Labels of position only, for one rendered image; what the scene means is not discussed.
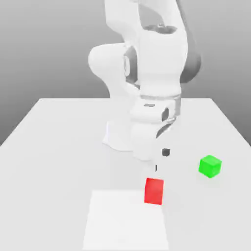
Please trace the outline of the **small red cube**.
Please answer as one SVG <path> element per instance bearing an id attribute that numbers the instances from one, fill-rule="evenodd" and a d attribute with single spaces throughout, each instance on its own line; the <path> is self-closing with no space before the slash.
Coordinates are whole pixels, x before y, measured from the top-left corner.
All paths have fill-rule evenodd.
<path id="1" fill-rule="evenodd" d="M 164 180 L 147 178 L 145 184 L 144 202 L 161 205 L 163 199 Z"/>

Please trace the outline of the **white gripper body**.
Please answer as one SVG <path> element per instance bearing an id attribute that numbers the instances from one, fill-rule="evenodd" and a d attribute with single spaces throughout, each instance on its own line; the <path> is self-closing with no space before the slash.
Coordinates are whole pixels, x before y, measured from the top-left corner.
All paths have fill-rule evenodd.
<path id="1" fill-rule="evenodd" d="M 131 129 L 133 156 L 142 161 L 153 160 L 157 137 L 173 122 L 174 119 L 157 124 L 134 122 Z"/>

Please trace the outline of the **small green cube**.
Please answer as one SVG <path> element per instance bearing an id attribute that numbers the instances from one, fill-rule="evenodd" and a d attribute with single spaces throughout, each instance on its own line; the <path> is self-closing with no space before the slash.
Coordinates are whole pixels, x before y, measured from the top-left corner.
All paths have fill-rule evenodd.
<path id="1" fill-rule="evenodd" d="M 212 155 L 207 155 L 200 160 L 199 172 L 208 178 L 213 178 L 221 171 L 222 161 Z"/>

